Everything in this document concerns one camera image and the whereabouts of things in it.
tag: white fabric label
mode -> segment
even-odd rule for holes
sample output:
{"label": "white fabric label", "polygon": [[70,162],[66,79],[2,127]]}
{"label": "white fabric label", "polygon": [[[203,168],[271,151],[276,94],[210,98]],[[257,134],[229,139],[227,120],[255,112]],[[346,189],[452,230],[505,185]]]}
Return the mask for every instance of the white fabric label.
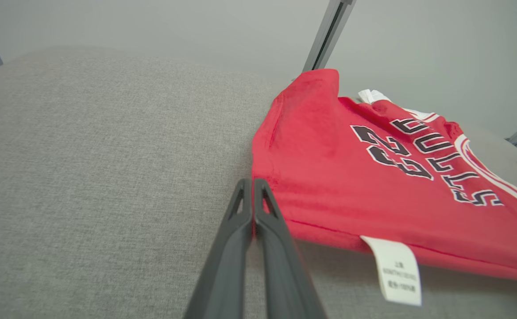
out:
{"label": "white fabric label", "polygon": [[361,238],[374,253],[384,299],[393,303],[421,306],[420,272],[412,250],[401,242],[367,236]]}

